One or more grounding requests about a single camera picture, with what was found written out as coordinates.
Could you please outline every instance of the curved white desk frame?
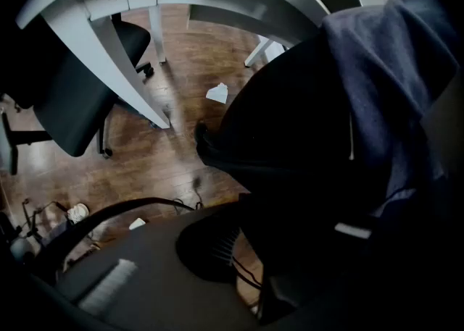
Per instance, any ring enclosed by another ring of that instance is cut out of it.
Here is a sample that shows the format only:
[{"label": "curved white desk frame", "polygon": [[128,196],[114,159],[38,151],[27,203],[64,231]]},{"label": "curved white desk frame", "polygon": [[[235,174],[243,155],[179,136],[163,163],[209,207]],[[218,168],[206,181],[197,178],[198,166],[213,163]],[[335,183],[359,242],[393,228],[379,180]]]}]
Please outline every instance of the curved white desk frame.
[{"label": "curved white desk frame", "polygon": [[[251,30],[288,46],[312,35],[327,14],[319,0],[28,0],[16,23],[24,28],[41,14],[103,83],[152,122],[167,128],[169,120],[146,92],[108,18],[116,12],[148,7],[152,30],[158,30],[160,4],[192,4],[205,20]],[[162,39],[155,34],[154,42],[160,47]]]}]

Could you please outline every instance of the chair wheel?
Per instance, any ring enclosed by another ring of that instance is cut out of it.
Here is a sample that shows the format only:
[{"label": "chair wheel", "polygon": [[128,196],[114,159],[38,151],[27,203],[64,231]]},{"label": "chair wheel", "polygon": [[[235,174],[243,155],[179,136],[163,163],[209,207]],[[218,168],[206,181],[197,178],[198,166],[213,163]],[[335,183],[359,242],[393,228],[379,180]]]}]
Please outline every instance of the chair wheel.
[{"label": "chair wheel", "polygon": [[145,74],[145,77],[146,77],[146,78],[149,78],[149,77],[153,76],[153,74],[154,74],[154,68],[153,68],[153,67],[150,67],[150,68],[144,70],[144,74]]},{"label": "chair wheel", "polygon": [[102,154],[105,160],[108,160],[112,155],[113,155],[113,151],[109,148],[105,148]]}]

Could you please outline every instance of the wooden floor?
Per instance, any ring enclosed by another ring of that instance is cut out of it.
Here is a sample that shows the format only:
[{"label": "wooden floor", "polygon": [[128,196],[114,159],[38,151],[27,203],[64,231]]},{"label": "wooden floor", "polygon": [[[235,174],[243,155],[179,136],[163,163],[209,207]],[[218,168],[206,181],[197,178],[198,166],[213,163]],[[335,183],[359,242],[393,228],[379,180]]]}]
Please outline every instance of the wooden floor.
[{"label": "wooden floor", "polygon": [[[107,120],[107,142],[114,156],[105,160],[93,140],[82,157],[73,158],[54,142],[19,146],[18,173],[2,172],[1,184],[15,224],[23,224],[21,202],[33,207],[58,201],[70,208],[84,203],[91,212],[118,201],[146,196],[180,198],[195,206],[235,201],[244,189],[226,173],[206,167],[196,155],[193,131],[198,120],[217,127],[228,105],[264,62],[245,68],[244,60],[258,43],[250,33],[204,22],[190,22],[188,7],[163,6],[162,24],[167,63],[157,64],[153,44],[141,61],[150,61],[154,77],[146,85],[170,118],[169,130],[154,130],[146,120],[115,107]],[[137,11],[123,19],[149,30],[148,13]],[[206,99],[206,92],[219,83],[228,85],[227,104]],[[5,107],[13,130],[40,130],[32,110],[19,114],[7,99]],[[110,222],[102,240],[127,231],[136,218],[173,216],[172,208],[150,206]],[[46,232],[59,219],[59,212],[43,214]]]}]

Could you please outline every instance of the white table leg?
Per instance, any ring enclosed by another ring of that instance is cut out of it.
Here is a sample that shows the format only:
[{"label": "white table leg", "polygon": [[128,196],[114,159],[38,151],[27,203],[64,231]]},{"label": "white table leg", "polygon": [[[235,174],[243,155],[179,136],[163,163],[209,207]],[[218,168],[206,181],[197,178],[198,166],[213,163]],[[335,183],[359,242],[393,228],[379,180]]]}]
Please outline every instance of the white table leg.
[{"label": "white table leg", "polygon": [[262,40],[254,51],[246,58],[245,67],[251,67],[266,51],[267,48],[273,43],[272,40],[265,38]]},{"label": "white table leg", "polygon": [[133,68],[109,17],[90,22],[77,0],[57,0],[42,16],[69,50],[120,98],[160,128],[170,126]]},{"label": "white table leg", "polygon": [[165,47],[162,40],[162,26],[161,26],[161,6],[155,5],[148,8],[150,16],[150,26],[152,27],[152,38],[154,48],[157,51],[158,62],[166,62]]}]

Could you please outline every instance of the chair armrest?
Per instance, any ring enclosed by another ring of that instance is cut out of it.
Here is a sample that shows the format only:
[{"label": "chair armrest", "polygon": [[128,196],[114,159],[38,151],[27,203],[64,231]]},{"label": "chair armrest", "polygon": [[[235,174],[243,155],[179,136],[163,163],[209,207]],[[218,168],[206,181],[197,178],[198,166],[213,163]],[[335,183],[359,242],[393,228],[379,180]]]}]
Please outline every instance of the chair armrest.
[{"label": "chair armrest", "polygon": [[55,272],[60,264],[65,260],[69,252],[71,252],[87,234],[95,229],[97,225],[109,218],[116,217],[124,212],[149,204],[164,204],[181,207],[191,211],[194,210],[179,202],[158,197],[138,198],[136,200],[124,201],[108,206],[85,218],[76,225],[73,225],[50,242],[47,247],[38,253],[36,259],[32,263],[32,272],[42,280],[48,282],[48,284],[53,285],[56,281]]}]

